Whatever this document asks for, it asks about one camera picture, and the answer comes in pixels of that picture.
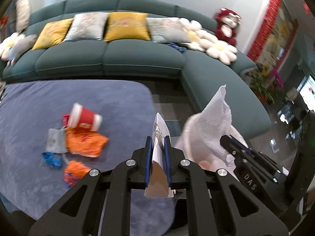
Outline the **white tissue pile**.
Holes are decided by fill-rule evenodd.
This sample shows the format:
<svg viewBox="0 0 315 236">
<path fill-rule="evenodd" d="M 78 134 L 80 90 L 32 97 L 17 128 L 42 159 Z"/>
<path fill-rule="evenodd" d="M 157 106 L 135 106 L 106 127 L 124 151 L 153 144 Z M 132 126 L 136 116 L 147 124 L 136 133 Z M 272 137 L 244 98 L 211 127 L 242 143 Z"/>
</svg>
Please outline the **white tissue pile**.
<svg viewBox="0 0 315 236">
<path fill-rule="evenodd" d="M 232 135 L 245 146 L 247 143 L 232 125 L 231 109 L 225 102 L 225 95 L 226 86 L 222 85 L 203 111 L 190 116 L 184 127 L 194 126 L 201 141 L 207 147 L 212 148 L 217 157 L 225 158 L 225 163 L 230 166 L 234 157 L 221 146 L 221 137 L 223 135 Z"/>
</svg>

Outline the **white paper receipt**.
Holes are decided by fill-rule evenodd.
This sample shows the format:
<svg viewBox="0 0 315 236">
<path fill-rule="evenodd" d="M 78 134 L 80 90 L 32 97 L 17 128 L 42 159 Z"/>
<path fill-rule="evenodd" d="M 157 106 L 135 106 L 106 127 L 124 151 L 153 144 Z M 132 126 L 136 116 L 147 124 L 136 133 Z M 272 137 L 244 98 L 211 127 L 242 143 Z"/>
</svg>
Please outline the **white paper receipt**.
<svg viewBox="0 0 315 236">
<path fill-rule="evenodd" d="M 173 198 L 174 192 L 170 184 L 170 162 L 167 162 L 165 138 L 170 137 L 168 126 L 162 116 L 157 113 L 152 131 L 152 154 L 149 155 L 149 171 L 144 195 L 152 198 Z"/>
</svg>

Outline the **orange snack wrapper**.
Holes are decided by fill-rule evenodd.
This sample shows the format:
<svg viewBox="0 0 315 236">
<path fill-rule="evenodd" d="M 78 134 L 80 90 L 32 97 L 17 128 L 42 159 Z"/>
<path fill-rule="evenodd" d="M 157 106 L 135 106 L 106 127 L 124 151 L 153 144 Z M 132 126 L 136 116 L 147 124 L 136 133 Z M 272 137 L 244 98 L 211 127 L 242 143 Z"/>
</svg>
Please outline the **orange snack wrapper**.
<svg viewBox="0 0 315 236">
<path fill-rule="evenodd" d="M 80 128 L 66 128 L 66 147 L 73 155 L 97 158 L 109 138 Z"/>
</svg>

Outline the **red paper cup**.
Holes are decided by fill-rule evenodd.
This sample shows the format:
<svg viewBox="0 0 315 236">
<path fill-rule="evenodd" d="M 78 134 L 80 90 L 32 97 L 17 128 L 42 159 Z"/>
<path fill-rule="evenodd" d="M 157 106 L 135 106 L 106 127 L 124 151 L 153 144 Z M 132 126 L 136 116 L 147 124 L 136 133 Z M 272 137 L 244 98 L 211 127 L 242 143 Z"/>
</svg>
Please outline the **red paper cup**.
<svg viewBox="0 0 315 236">
<path fill-rule="evenodd" d="M 97 132 L 101 126 L 103 117 L 79 103 L 74 103 L 71 109 L 67 127 L 80 128 L 91 132 Z"/>
</svg>

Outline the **orange mesh wrapper ball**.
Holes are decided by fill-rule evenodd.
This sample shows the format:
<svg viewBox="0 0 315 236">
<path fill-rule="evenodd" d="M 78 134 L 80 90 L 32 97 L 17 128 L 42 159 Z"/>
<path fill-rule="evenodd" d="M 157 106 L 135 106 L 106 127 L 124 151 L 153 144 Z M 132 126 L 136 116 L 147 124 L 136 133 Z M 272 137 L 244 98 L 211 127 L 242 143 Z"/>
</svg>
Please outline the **orange mesh wrapper ball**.
<svg viewBox="0 0 315 236">
<path fill-rule="evenodd" d="M 64 171 L 64 181 L 68 187 L 71 188 L 90 170 L 91 168 L 87 167 L 82 162 L 72 160 L 68 163 Z"/>
</svg>

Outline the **red paper box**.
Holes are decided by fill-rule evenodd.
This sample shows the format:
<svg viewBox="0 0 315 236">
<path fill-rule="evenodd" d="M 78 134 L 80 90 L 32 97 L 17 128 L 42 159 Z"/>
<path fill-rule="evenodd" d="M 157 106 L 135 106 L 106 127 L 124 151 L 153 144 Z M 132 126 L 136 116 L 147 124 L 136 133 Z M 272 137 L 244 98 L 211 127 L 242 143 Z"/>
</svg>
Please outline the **red paper box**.
<svg viewBox="0 0 315 236">
<path fill-rule="evenodd" d="M 62 116 L 62 126 L 65 128 L 68 127 L 69 117 L 70 117 L 70 114 L 64 114 Z"/>
</svg>

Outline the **grey foil pouch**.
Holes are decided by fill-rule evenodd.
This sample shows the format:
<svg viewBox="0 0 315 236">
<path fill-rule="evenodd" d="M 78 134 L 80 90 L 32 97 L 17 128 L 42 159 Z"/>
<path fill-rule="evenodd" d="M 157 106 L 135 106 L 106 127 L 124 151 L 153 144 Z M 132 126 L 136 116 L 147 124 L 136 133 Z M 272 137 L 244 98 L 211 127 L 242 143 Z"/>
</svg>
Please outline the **grey foil pouch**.
<svg viewBox="0 0 315 236">
<path fill-rule="evenodd" d="M 66 147 L 66 129 L 54 129 L 48 130 L 46 151 L 56 154 L 67 153 Z"/>
</svg>

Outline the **blue wrapper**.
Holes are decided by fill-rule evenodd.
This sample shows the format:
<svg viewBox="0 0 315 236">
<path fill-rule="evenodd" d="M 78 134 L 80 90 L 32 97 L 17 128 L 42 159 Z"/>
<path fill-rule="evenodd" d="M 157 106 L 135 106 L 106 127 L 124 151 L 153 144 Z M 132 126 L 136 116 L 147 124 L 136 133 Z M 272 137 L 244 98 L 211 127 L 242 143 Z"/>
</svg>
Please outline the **blue wrapper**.
<svg viewBox="0 0 315 236">
<path fill-rule="evenodd" d="M 42 157 L 44 162 L 47 163 L 51 168 L 60 169 L 62 167 L 62 158 L 55 158 L 52 152 L 43 152 Z"/>
</svg>

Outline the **potted flower plant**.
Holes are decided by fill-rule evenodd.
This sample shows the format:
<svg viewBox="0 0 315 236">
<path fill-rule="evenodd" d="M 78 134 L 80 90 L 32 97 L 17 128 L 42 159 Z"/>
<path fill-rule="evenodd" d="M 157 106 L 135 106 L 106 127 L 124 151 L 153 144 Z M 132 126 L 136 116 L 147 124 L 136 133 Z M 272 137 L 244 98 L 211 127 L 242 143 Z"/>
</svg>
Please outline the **potted flower plant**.
<svg viewBox="0 0 315 236">
<path fill-rule="evenodd" d="M 284 84 L 279 73 L 269 65 L 256 64 L 256 68 L 247 73 L 249 87 L 262 104 L 273 104 L 275 101 L 286 102 Z"/>
</svg>

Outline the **white daisy pillow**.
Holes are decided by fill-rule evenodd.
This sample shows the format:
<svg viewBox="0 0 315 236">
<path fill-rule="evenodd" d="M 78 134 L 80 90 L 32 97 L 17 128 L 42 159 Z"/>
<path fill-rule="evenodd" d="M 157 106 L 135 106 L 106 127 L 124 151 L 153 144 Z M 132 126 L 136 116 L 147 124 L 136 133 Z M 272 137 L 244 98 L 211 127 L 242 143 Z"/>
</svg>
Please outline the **white daisy pillow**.
<svg viewBox="0 0 315 236">
<path fill-rule="evenodd" d="M 201 23 L 198 21 L 190 21 L 186 18 L 180 18 L 179 22 L 190 40 L 188 43 L 181 43 L 181 45 L 190 50 L 205 52 L 218 41 L 218 38 L 215 35 L 203 30 Z"/>
<path fill-rule="evenodd" d="M 206 54 L 209 57 L 220 60 L 225 65 L 231 65 L 237 60 L 237 52 L 236 47 L 225 41 L 216 41 L 206 50 Z"/>
<path fill-rule="evenodd" d="M 0 56 L 2 61 L 7 61 L 9 50 L 16 45 L 16 43 L 26 36 L 25 34 L 19 34 L 14 32 L 11 36 L 8 36 L 5 40 L 3 40 L 0 44 Z"/>
</svg>

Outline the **white daisy pillow inner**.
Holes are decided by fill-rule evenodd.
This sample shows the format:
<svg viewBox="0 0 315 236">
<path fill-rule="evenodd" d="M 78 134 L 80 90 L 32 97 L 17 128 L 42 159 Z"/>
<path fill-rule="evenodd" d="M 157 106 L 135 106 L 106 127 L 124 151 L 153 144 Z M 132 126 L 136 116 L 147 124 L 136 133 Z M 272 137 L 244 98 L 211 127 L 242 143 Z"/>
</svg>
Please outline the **white daisy pillow inner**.
<svg viewBox="0 0 315 236">
<path fill-rule="evenodd" d="M 181 45 L 190 50 L 205 52 L 218 41 L 218 38 L 215 35 L 203 30 L 201 23 L 198 21 L 190 21 L 186 18 L 180 18 L 179 22 L 190 40 L 188 43 L 181 43 Z"/>
</svg>

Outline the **light floral cushion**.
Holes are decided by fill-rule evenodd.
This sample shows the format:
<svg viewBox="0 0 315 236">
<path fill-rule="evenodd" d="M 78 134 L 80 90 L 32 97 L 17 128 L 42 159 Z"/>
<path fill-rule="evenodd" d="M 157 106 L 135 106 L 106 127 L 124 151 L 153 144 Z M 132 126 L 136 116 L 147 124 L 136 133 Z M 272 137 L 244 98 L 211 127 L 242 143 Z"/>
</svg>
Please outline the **light floral cushion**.
<svg viewBox="0 0 315 236">
<path fill-rule="evenodd" d="M 101 40 L 109 13 L 87 12 L 76 14 L 64 41 L 81 39 Z"/>
<path fill-rule="evenodd" d="M 178 18 L 147 18 L 151 40 L 156 43 L 190 43 Z"/>
</svg>

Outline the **red white teddy bear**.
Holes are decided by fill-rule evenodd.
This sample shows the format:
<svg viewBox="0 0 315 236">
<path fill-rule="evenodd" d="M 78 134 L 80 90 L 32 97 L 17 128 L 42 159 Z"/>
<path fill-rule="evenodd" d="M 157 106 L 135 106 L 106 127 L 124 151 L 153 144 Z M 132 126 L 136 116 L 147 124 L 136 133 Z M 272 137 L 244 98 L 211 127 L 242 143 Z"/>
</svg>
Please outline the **red white teddy bear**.
<svg viewBox="0 0 315 236">
<path fill-rule="evenodd" d="M 215 20 L 217 21 L 215 36 L 220 41 L 225 41 L 236 47 L 236 36 L 241 23 L 241 17 L 233 10 L 223 7 L 217 13 Z"/>
</svg>

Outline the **yellow cushion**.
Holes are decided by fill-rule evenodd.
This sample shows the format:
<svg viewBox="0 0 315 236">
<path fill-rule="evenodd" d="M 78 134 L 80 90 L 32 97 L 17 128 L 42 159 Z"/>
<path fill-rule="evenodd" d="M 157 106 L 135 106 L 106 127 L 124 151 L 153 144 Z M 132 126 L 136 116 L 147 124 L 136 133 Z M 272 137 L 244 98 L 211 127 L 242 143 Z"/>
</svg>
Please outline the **yellow cushion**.
<svg viewBox="0 0 315 236">
<path fill-rule="evenodd" d="M 73 18 L 47 23 L 38 36 L 32 50 L 47 49 L 59 45 L 65 38 Z"/>
<path fill-rule="evenodd" d="M 109 14 L 104 41 L 125 39 L 151 40 L 147 27 L 147 13 L 112 12 Z"/>
</svg>

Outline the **yellow cushion left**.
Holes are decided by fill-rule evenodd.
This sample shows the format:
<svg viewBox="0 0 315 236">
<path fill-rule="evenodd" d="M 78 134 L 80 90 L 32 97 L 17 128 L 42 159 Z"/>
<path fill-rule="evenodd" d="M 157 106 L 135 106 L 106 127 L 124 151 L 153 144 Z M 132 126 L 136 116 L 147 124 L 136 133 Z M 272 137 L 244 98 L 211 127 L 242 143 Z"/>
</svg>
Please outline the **yellow cushion left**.
<svg viewBox="0 0 315 236">
<path fill-rule="evenodd" d="M 32 50 L 47 49 L 59 45 L 65 38 L 73 18 L 47 23 L 38 36 Z"/>
</svg>

